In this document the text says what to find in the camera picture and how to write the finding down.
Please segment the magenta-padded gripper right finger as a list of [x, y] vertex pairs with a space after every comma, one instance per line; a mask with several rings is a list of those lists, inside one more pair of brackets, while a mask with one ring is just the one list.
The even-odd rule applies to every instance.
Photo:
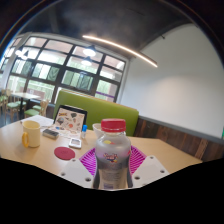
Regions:
[[146, 156], [135, 146], [131, 147], [129, 171], [128, 185], [132, 188], [143, 187], [169, 174], [154, 155]]

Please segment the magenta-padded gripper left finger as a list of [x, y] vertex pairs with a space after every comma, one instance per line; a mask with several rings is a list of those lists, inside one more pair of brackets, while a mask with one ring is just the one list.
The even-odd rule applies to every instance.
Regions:
[[95, 149], [91, 149], [79, 159], [72, 158], [59, 173], [59, 177], [81, 187], [91, 188], [95, 172]]

